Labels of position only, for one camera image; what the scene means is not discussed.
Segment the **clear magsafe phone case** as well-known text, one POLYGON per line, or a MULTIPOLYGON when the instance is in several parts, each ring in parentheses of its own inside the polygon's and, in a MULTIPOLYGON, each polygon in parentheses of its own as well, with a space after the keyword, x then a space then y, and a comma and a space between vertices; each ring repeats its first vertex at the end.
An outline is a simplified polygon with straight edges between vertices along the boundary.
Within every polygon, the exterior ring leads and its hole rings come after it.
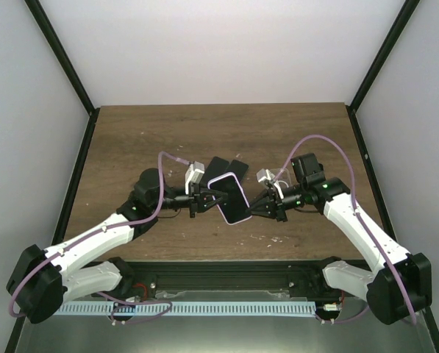
MULTIPOLYGON (((270 169, 271 178, 277 176, 281 171, 281 168, 272 168, 270 169)), ((290 177, 290 172, 288 169, 285 169, 279 176, 276 181, 281 187, 289 188, 293 183, 290 177)))

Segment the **black phone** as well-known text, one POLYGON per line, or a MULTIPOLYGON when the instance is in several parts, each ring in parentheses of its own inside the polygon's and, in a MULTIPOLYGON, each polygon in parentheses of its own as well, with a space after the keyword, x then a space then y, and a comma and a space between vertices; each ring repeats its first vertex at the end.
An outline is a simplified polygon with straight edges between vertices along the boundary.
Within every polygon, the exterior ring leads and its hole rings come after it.
POLYGON ((203 187, 207 187, 207 183, 211 179, 214 179, 224 174, 228 166, 229 166, 228 160, 214 156, 204 171, 204 175, 201 178, 201 185, 203 187))

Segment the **lavender phone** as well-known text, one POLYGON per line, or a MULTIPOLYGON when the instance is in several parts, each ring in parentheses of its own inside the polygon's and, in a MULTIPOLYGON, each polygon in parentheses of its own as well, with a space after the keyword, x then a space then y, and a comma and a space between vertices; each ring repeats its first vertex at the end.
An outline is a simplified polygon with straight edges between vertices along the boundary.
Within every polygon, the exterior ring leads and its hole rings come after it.
POLYGON ((228 172, 211 179, 207 187, 226 194, 226 198, 218 204, 218 209, 228 225, 236 225, 252 217, 249 202, 234 173, 228 172))

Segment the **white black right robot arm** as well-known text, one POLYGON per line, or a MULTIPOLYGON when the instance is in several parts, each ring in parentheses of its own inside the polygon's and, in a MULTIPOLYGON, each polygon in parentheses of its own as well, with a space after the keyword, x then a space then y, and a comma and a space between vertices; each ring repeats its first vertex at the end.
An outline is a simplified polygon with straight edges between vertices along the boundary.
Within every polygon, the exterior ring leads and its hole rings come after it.
POLYGON ((286 221, 287 211, 313 206, 352 243, 368 269, 336 257, 310 278, 313 292, 328 296, 334 289, 364 300, 383 324, 393 324, 432 304, 432 269, 422 253, 411 254, 392 239, 355 201, 337 177, 326 178, 313 153, 291 160, 297 183, 288 185, 277 173, 262 169, 257 181, 264 186, 250 205, 252 215, 286 221))

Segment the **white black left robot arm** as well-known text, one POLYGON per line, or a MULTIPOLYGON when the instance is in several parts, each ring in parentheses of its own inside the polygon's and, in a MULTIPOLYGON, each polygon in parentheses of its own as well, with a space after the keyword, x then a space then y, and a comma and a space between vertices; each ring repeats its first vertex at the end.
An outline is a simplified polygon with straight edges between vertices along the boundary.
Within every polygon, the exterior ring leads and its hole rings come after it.
POLYGON ((120 257, 99 265, 90 262, 147 233, 161 210, 187 209, 194 217, 217 207, 229 225, 249 220, 241 185, 248 169, 237 160, 206 168, 191 163, 180 188, 167 185, 161 168, 146 169, 127 200, 100 224, 45 249, 32 245, 22 251, 6 286, 9 314, 38 324, 83 296, 98 294, 121 302, 134 288, 132 268, 120 257))

